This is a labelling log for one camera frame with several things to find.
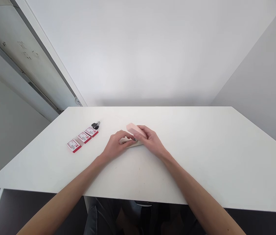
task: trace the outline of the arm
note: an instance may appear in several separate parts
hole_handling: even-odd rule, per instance
[[[121,145],[119,140],[125,136],[133,139],[131,134],[122,130],[111,135],[103,153],[41,208],[18,234],[55,233],[101,170],[126,147],[135,143],[135,141],[128,141]]]
[[[148,139],[135,134],[166,166],[173,176],[190,209],[207,234],[245,234],[224,208],[164,148],[157,134],[146,126],[138,126]]]

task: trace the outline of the right hand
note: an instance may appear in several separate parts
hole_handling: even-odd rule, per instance
[[[149,149],[149,151],[156,155],[158,158],[162,158],[167,155],[167,150],[164,148],[159,137],[153,130],[141,125],[137,125],[137,127],[139,127],[146,133],[148,139],[139,134],[134,134],[134,138],[141,141],[144,146],[146,146],[147,149]]]

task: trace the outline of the forearm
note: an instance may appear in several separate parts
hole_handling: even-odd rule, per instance
[[[53,234],[106,164],[106,158],[98,156],[41,208],[18,234]]]
[[[207,234],[245,234],[224,208],[168,152],[161,160]]]

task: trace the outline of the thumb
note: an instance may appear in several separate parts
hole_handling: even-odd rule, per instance
[[[147,142],[147,139],[144,138],[142,135],[139,135],[139,134],[134,134],[134,138],[141,141],[143,144]]]
[[[127,142],[123,143],[123,144],[122,144],[122,147],[125,149],[125,148],[127,148],[127,147],[129,147],[130,145],[133,145],[133,144],[135,144],[135,143],[136,143],[135,141],[130,140],[130,141],[127,141]]]

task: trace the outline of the pink stapler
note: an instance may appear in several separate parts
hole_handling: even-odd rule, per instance
[[[143,130],[141,130],[139,127],[137,127],[136,125],[130,123],[126,126],[126,129],[128,132],[132,133],[133,135],[134,134],[139,134],[139,135],[142,135],[144,138],[147,138],[147,135],[145,134],[145,132]],[[123,144],[127,141],[130,141],[129,139],[127,138],[122,138],[120,140],[120,143]],[[140,141],[136,140],[136,143],[135,144],[132,144],[130,145],[129,147],[127,148],[131,148],[131,147],[135,147],[135,146],[139,146],[139,145],[142,145],[143,143],[141,143]]]

